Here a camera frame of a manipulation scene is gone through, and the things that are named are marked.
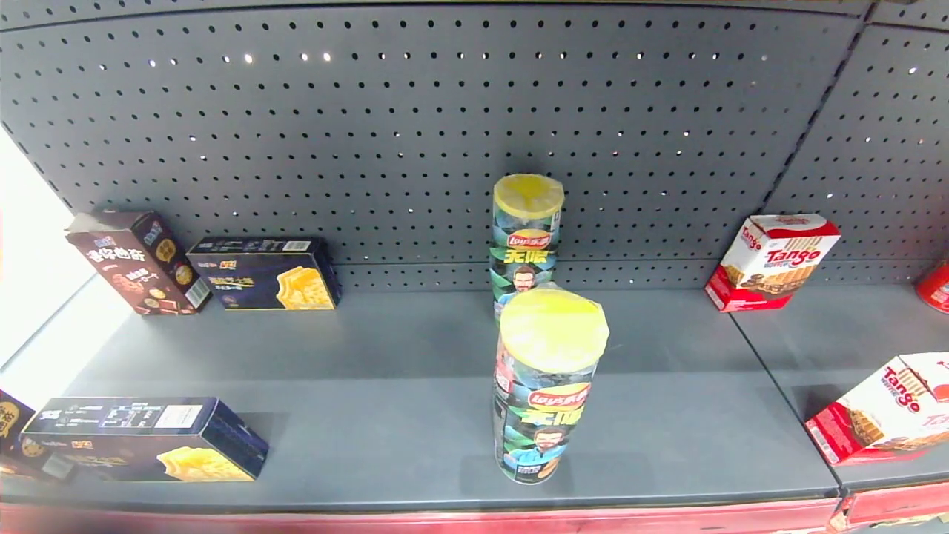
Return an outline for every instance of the snack box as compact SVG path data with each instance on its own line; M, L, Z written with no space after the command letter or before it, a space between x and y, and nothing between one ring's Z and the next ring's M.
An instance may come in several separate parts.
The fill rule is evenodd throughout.
M65 238L140 315L195 314L211 294L154 211L81 213Z
M53 398L23 433L119 481L252 481L269 450L214 397Z
M68 480L75 465L22 434L35 413L0 391L0 474L38 480Z
M188 258L229 310L333 310L340 302L322 238L205 238Z
M891 359L805 427L835 465L922 455L949 440L949 353Z
M816 214L752 215L705 293L720 312L783 308L839 238L840 230Z

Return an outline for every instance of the cracker image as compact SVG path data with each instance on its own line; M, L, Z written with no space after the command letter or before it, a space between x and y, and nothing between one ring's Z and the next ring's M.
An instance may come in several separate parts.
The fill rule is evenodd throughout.
M155 257L165 263L171 261L172 257L175 257L176 252L177 246L175 246L175 242L170 239L162 239L158 243L158 246L155 247Z
M310 267L294 267L277 275L277 300L288 310L332 310L333 301L320 272Z
M183 482L247 482L252 477L213 448L180 447L157 457L165 474Z
M175 269L175 281L183 286L190 284L194 277L191 267L187 265L178 265Z
M128 293L144 293L145 286L141 285L141 282L137 280L130 280L122 273L116 273L112 275L112 285L115 286L119 291L124 291Z

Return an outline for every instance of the red and white box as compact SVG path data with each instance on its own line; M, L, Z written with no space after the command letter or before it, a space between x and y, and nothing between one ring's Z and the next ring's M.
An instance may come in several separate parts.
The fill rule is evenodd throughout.
M949 353L891 359L805 427L834 465L924 454L949 440Z
M705 284L721 312L783 308L840 238L823 217L752 215Z

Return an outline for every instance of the lay's logo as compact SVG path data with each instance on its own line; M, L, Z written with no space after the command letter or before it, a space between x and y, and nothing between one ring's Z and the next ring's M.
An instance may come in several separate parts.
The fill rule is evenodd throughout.
M590 393L590 383L567 384L531 391L528 404L542 411L572 411L580 408Z
M551 234L536 228L518 230L508 236L508 246L526 250L546 248L550 244Z

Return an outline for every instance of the gray metal shelf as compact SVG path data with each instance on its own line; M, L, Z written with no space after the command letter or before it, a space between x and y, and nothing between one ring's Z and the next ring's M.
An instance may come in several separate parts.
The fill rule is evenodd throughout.
M183 320L121 312L114 331L96 333L87 325L108 324L97 317L123 306L96 279L20 357L95 350L69 394L219 395L270 440L267 466L252 484L5 481L4 499L254 512L696 505L835 493L741 333L702 292L586 295L604 305L613 334L564 464L528 487L508 481L493 459L488 293L355 294L336 313L317 314L234 313L216 303Z
M807 287L784 310L734 318L802 420L897 354L949 349L949 316L905 285ZM849 490L944 481L949 447L910 462L833 471Z

